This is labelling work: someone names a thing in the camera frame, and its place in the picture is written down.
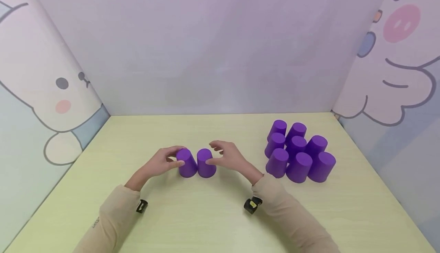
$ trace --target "pink snout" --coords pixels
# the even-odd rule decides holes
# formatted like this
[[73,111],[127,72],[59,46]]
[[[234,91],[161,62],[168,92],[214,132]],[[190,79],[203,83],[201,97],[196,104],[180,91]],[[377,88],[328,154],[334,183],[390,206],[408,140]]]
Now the pink snout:
[[410,36],[420,23],[420,9],[407,4],[395,10],[384,25],[384,39],[396,43]]

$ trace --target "cartoon wallpaper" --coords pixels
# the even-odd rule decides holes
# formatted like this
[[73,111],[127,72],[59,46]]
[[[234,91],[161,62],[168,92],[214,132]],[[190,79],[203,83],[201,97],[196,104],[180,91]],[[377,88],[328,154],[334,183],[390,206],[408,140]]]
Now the cartoon wallpaper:
[[439,1],[383,1],[333,108],[437,251]]
[[38,0],[0,0],[0,39],[3,251],[110,115]]

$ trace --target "cartoon pig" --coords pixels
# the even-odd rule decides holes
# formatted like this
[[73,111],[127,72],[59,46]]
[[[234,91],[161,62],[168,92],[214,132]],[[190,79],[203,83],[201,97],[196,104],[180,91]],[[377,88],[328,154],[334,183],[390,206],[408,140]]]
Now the cartoon pig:
[[333,111],[364,113],[385,126],[405,109],[428,102],[436,82],[425,67],[439,60],[438,0],[384,0],[353,63]]
[[0,85],[56,132],[44,155],[76,160],[109,117],[89,80],[38,4],[0,2]]

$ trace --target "light green tabletop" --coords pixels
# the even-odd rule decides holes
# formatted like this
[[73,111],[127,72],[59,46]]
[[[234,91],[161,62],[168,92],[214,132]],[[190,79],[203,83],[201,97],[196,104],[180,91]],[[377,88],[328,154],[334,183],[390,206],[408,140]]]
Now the light green tabletop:
[[[303,122],[336,157],[325,183],[280,181],[327,228],[342,252],[434,252],[331,113],[113,116],[38,209],[6,253],[71,252],[99,206],[157,149],[184,145],[193,155],[212,140],[233,141],[264,171],[275,119]],[[262,210],[243,209],[249,183],[218,168],[210,179],[177,170],[142,190],[149,206],[120,252],[289,252],[290,242]]]

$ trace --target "beige sleeve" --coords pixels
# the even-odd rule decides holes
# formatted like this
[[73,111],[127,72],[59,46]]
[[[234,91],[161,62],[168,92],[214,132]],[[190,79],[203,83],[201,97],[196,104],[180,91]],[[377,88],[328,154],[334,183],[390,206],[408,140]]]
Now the beige sleeve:
[[116,187],[99,209],[99,217],[76,245],[73,253],[111,253],[128,234],[139,205],[140,192]]
[[339,252],[324,227],[272,175],[265,174],[252,191],[255,197],[263,200],[260,208],[283,228],[301,252]]

